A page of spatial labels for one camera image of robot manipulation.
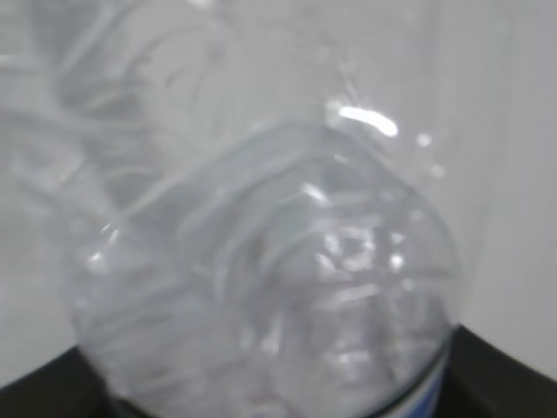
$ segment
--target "clear plastic bottle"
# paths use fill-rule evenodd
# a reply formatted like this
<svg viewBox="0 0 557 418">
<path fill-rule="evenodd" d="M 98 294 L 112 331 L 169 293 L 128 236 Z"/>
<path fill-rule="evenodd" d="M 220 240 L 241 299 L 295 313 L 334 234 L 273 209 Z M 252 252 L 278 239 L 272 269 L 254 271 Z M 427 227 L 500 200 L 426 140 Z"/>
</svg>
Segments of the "clear plastic bottle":
<svg viewBox="0 0 557 418">
<path fill-rule="evenodd" d="M 14 173 L 112 393 L 157 418 L 429 416 L 461 294 L 407 170 L 440 3 L 23 6 L 54 100 Z"/>
</svg>

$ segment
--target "crumpled plastic bottle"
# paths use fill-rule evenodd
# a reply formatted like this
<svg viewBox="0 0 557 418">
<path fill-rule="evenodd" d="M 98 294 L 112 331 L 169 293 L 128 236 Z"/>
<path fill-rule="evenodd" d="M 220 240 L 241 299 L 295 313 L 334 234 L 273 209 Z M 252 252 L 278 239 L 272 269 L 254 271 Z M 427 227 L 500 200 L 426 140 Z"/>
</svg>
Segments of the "crumpled plastic bottle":
<svg viewBox="0 0 557 418">
<path fill-rule="evenodd" d="M 459 262 L 381 149 L 428 127 L 436 9 L 380 3 L 25 1 L 55 100 L 11 170 L 117 398 L 353 418 L 435 378 Z"/>
</svg>

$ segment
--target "blue label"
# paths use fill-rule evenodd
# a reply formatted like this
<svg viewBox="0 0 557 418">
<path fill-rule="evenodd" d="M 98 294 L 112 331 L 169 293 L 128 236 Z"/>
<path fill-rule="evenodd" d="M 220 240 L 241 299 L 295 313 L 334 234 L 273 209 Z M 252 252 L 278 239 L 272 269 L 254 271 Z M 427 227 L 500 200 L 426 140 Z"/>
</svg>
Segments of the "blue label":
<svg viewBox="0 0 557 418">
<path fill-rule="evenodd" d="M 431 418 L 433 416 L 433 412 L 435 411 L 435 407 L 437 406 L 440 386 L 440 381 L 435 383 L 426 398 L 411 414 L 408 415 L 408 418 Z"/>
</svg>

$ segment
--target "black base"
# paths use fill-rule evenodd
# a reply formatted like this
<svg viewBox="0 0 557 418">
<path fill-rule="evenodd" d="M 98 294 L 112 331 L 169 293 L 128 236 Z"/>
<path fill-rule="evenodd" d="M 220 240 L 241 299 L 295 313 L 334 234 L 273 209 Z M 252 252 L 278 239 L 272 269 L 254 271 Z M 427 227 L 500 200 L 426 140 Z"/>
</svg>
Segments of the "black base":
<svg viewBox="0 0 557 418">
<path fill-rule="evenodd" d="M 127 418 L 111 411 L 76 349 L 0 390 L 1 418 Z M 557 383 L 462 328 L 435 418 L 557 418 Z"/>
</svg>

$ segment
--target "black surface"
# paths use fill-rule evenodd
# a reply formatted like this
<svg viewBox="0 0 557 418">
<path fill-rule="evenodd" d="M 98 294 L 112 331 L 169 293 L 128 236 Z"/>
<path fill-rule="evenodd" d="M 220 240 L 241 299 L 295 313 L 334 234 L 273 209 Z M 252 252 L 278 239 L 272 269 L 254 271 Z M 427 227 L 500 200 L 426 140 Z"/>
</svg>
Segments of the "black surface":
<svg viewBox="0 0 557 418">
<path fill-rule="evenodd" d="M 0 418 L 116 417 L 102 382 L 74 349 L 0 390 Z M 557 384 L 463 328 L 435 418 L 557 418 Z"/>
</svg>

